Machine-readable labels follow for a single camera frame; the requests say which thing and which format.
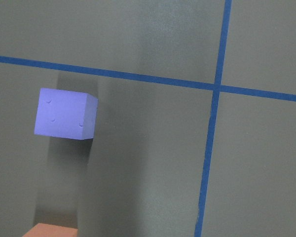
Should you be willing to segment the orange foam block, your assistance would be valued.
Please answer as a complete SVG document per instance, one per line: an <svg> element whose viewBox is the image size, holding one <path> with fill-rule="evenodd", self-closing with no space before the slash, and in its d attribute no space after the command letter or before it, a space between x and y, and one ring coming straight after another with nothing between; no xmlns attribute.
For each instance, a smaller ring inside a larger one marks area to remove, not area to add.
<svg viewBox="0 0 296 237"><path fill-rule="evenodd" d="M38 223L23 237L77 237L78 229Z"/></svg>

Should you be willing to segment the purple foam block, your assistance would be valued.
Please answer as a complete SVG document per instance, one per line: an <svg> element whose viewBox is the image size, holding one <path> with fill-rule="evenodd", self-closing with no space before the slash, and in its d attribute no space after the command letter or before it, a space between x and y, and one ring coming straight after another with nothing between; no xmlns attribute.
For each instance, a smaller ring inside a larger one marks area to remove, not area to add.
<svg viewBox="0 0 296 237"><path fill-rule="evenodd" d="M86 140L94 138L98 99L88 93L41 88L35 135Z"/></svg>

